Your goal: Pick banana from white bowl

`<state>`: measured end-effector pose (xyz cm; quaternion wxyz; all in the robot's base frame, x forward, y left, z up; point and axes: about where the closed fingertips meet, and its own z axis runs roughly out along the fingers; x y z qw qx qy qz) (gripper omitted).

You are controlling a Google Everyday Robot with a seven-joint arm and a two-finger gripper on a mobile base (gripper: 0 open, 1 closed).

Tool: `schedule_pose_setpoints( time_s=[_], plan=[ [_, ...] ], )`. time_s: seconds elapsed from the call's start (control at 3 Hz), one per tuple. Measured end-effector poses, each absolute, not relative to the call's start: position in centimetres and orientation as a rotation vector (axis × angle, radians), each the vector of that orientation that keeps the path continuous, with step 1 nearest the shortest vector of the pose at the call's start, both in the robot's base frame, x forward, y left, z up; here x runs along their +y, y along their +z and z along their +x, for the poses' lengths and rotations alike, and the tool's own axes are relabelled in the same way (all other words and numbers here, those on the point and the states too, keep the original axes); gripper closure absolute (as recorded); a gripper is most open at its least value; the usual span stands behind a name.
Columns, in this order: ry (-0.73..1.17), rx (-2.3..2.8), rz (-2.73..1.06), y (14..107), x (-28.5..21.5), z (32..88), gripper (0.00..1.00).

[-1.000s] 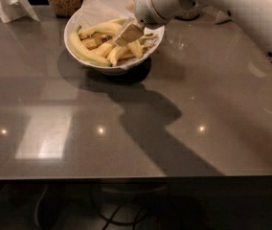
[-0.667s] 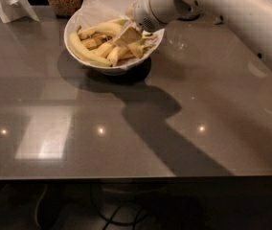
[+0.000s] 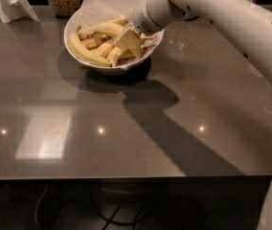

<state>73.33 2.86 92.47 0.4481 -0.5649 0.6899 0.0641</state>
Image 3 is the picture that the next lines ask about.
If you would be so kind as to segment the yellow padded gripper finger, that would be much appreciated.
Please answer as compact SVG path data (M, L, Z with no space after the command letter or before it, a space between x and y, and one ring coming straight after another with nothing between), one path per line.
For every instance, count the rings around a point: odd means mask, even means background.
M120 32L120 35L124 35L126 32L128 31L132 31L134 32L135 31L135 26L132 22L128 22L124 27L123 29L121 30Z
M140 37L131 29L123 29L114 39L114 45L122 51L119 58L122 58L128 51L136 58L141 58L143 56Z

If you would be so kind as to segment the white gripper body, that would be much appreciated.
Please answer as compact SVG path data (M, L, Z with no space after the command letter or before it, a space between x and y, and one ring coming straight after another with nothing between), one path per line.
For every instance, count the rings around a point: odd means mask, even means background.
M186 15L187 12L171 0L139 0L126 18L137 32L153 35L172 22L184 20Z

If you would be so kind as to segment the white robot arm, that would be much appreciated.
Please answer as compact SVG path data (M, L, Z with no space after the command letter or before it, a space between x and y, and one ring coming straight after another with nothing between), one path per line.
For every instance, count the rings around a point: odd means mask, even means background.
M127 19L138 33L153 35L196 15L209 20L272 84L272 11L249 0L140 0ZM272 230L272 180L257 230Z

